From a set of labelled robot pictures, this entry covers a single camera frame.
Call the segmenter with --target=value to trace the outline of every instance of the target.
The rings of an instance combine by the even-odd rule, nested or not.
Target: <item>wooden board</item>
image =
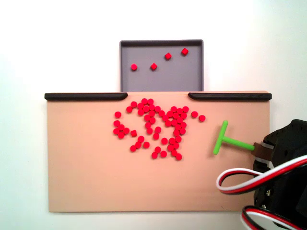
[[[151,153],[161,145],[144,128],[137,110],[126,113],[132,101],[152,98],[164,110],[189,107],[178,151],[183,159],[170,156],[153,160]],[[247,143],[262,141],[269,134],[269,101],[196,101],[187,92],[131,92],[122,101],[48,101],[48,180],[51,212],[112,211],[239,211],[253,204],[253,193],[224,195],[215,187],[217,176],[234,167],[252,168],[250,151],[222,144],[213,155],[223,120],[229,125],[226,136]],[[149,149],[130,152],[136,138],[113,134],[114,112],[130,130],[150,142]],[[206,116],[200,123],[190,116],[198,111]],[[173,128],[162,127],[160,137],[172,137]],[[236,184],[249,177],[226,180]]]

